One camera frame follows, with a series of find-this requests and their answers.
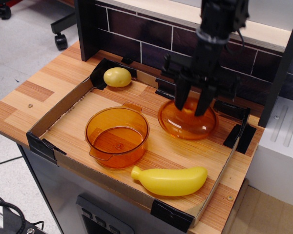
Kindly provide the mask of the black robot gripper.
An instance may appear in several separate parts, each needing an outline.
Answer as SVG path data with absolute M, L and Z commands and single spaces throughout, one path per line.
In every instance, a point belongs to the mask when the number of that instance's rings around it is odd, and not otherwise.
M 164 56 L 162 75 L 172 78 L 175 84 L 175 106 L 182 110 L 191 88 L 201 90 L 195 116 L 203 116 L 214 98 L 234 99 L 240 85 L 240 77 L 223 68 L 220 55 L 223 43 L 211 43 L 198 39 L 193 56 L 168 53 Z

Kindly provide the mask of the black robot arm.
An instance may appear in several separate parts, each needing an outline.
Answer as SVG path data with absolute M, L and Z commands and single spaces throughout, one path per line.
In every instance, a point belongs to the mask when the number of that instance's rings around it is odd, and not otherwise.
M 234 99 L 240 77 L 221 67 L 219 59 L 233 32 L 246 26 L 247 0 L 204 0 L 201 24 L 196 29 L 197 45 L 192 57 L 167 54 L 162 75 L 174 79 L 174 104 L 182 110 L 191 87 L 201 89 L 195 116 L 202 116 L 214 98 Z

